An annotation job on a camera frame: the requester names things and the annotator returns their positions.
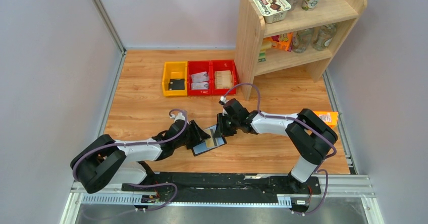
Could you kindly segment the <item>white striped credit card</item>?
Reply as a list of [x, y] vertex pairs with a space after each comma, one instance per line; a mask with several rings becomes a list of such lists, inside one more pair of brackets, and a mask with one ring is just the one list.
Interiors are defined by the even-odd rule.
[[190, 77], [192, 83], [201, 83], [209, 81], [209, 73], [207, 71], [191, 74]]

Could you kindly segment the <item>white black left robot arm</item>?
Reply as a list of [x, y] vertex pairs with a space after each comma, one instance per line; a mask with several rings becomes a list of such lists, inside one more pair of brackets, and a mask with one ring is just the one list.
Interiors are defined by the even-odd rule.
[[87, 193], [93, 194], [109, 184], [131, 183], [142, 191], [154, 185], [145, 161], [170, 157], [177, 148], [187, 149], [211, 138], [194, 120], [175, 120], [169, 129], [142, 141], [114, 140], [109, 134], [99, 136], [70, 163], [74, 179]]

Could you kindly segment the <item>gold striped credit card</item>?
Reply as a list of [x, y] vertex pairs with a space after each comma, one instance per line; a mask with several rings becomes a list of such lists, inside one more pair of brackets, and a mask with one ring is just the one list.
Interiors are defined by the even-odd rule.
[[233, 87], [234, 78], [229, 70], [215, 71], [215, 87], [216, 89], [230, 89]]

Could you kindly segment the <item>black leather card holder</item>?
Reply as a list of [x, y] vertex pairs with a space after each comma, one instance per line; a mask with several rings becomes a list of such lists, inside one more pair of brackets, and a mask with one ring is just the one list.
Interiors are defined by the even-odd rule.
[[207, 133], [210, 136], [210, 138], [202, 141], [200, 144], [192, 148], [193, 156], [199, 156], [203, 153], [206, 153], [208, 151], [214, 150], [218, 147], [221, 147], [227, 144], [224, 137], [215, 138], [213, 136], [216, 129], [217, 129], [216, 125], [213, 125], [203, 130], [205, 133]]

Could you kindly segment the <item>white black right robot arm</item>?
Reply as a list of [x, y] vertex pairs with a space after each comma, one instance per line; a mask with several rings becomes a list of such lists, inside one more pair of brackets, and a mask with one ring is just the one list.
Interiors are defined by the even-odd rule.
[[223, 112], [217, 115], [214, 137], [234, 136], [238, 130], [247, 134], [274, 134], [288, 137], [300, 154], [290, 171], [289, 189], [301, 193], [308, 179], [322, 162], [334, 155], [336, 132], [310, 109], [291, 115], [248, 111], [237, 99], [222, 97]]

